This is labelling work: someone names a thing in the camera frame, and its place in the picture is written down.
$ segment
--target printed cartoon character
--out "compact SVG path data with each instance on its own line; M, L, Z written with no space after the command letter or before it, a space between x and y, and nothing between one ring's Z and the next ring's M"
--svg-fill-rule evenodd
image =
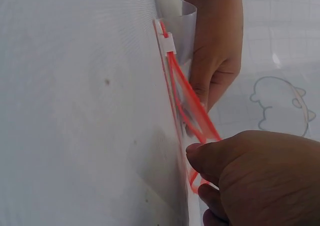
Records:
M258 123L260 130L306 135L309 122L316 114L308 109L303 99L304 89L282 78L268 76L258 79L253 90L250 100L263 109L262 120Z

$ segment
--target skin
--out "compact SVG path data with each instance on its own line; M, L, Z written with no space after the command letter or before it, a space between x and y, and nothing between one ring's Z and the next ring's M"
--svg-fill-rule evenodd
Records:
M247 131L186 150L208 184L205 226L320 225L320 143L288 134Z
M242 0L185 0L197 7L190 84L207 110L240 72Z

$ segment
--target knuckle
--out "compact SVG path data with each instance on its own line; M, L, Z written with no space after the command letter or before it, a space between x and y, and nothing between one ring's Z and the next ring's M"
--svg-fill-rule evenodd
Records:
M251 134L252 134L252 130L243 131L243 132L238 133L236 136L234 136L234 138L237 141L244 141L244 140L250 138Z
M193 84L192 88L194 92L198 95L203 95L208 91L207 87L202 83L195 83Z

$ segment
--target cartoon outline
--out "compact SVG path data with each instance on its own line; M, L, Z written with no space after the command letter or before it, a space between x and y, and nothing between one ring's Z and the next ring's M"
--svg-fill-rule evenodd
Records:
M290 83L289 81L283 79L283 78L279 78L279 77L274 77L274 76L265 76L265 77L261 77L259 78L255 83L254 83L254 86L253 86L253 93L250 95L250 101L253 102L253 103L258 103L260 105L260 107L263 109L263 112L262 112L262 120L259 121L258 123L258 128L261 130L261 131L266 131L264 128L261 127L261 124L267 120L266 118L266 111L267 109L271 109L273 108L273 106L263 106L262 103L261 103L261 100L254 100L253 99L253 96L257 94L257 84L259 81L261 81L262 79L265 79L265 78L273 78L273 79L278 79L278 80L281 80L281 81L284 81L285 83L287 83L289 86L291 86L294 94L298 93L298 95L300 96L299 99L301 101L299 101L297 95L295 95L295 98L292 99L291 103L293 104L293 106L297 107L297 108L301 108L303 109L303 105L305 106L305 110L306 112L304 111L303 114L304 114L304 118L305 118L305 131L304 133L302 134L302 137L305 137L308 129L309 129L309 122L313 121L317 115L315 114L315 112L309 110L309 108L307 107L304 99L303 99L303 96L306 95L306 90L305 89L302 89L302 88L299 88L299 87L295 87L292 83Z

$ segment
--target plastic bag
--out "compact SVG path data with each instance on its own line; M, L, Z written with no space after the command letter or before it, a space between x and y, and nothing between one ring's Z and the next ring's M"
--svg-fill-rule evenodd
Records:
M181 0L156 0L156 4L157 13L162 18L154 20L154 29L181 150L184 154L184 149L194 142L194 138L200 143L206 143L208 139L220 140L206 110L188 82L197 9ZM189 164L186 164L186 169L189 192L197 194L198 186L208 182L201 179ZM190 194L189 213L190 207L196 207L195 201L199 205L198 199Z

